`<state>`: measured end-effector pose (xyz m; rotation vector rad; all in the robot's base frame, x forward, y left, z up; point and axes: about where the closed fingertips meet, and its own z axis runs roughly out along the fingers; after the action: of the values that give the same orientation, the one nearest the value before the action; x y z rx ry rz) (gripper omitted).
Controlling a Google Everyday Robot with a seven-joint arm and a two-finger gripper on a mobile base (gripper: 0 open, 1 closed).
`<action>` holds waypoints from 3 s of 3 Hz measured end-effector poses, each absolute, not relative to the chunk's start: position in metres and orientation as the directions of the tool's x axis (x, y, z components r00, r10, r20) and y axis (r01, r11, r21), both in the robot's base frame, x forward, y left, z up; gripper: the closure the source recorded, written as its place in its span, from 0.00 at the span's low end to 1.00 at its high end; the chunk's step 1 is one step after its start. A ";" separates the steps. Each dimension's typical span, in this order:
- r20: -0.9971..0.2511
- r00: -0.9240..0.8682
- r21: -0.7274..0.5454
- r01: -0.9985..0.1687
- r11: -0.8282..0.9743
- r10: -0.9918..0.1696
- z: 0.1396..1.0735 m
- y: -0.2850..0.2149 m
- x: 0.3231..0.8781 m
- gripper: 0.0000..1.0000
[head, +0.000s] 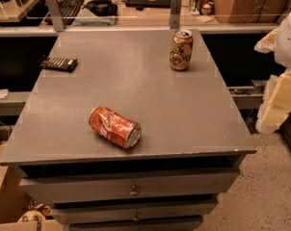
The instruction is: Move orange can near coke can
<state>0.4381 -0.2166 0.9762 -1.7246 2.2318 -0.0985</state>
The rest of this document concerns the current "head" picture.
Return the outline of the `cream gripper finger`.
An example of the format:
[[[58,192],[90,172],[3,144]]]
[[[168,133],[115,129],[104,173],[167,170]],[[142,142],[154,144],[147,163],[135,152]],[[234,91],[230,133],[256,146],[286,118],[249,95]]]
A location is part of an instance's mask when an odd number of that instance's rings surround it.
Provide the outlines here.
[[[257,114],[256,130],[261,134],[274,133],[291,114],[291,69],[267,81],[263,102]]]
[[[263,54],[273,52],[277,32],[278,30],[274,29],[270,33],[268,33],[265,37],[263,37],[261,40],[259,40],[256,43],[254,50]]]

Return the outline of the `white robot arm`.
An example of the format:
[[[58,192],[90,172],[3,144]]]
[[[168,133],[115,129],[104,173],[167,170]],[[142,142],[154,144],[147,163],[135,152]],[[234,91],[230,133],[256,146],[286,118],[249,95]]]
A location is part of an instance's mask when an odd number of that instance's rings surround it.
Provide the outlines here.
[[[291,12],[255,45],[254,50],[264,54],[273,52],[275,62],[285,68],[279,76],[270,76],[257,114],[256,130],[271,134],[291,114]]]

